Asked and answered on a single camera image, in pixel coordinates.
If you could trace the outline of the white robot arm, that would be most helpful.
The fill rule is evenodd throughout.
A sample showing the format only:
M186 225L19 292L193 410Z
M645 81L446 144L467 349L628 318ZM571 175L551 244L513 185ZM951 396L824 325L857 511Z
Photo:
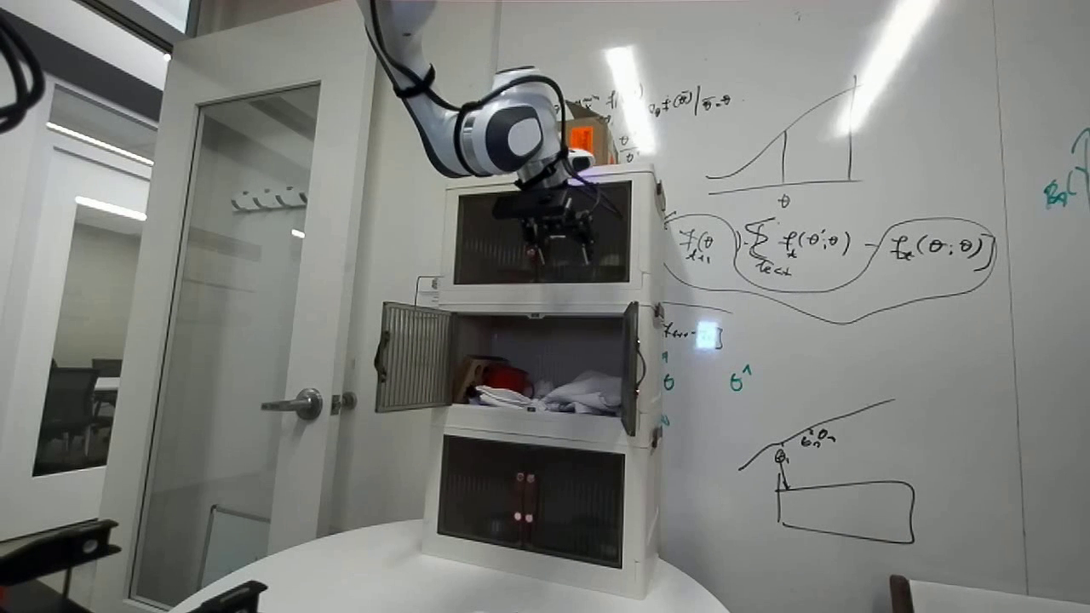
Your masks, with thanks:
M556 238L578 244L591 264L591 214L577 201L578 169L570 158L565 91L535 70L513 70L464 102L437 91L437 65L421 54L421 24L437 0L356 0L368 43L411 117L430 163L443 176L513 176L513 193L495 203L498 219L519 219L535 264Z

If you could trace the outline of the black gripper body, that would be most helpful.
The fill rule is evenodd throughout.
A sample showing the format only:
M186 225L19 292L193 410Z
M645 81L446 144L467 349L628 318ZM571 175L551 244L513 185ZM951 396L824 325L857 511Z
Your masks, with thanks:
M571 238L577 227L591 227L591 213L577 201L577 169L565 160L547 160L539 169L520 169L513 193L495 201L495 219L519 219L520 231L535 231L541 242Z

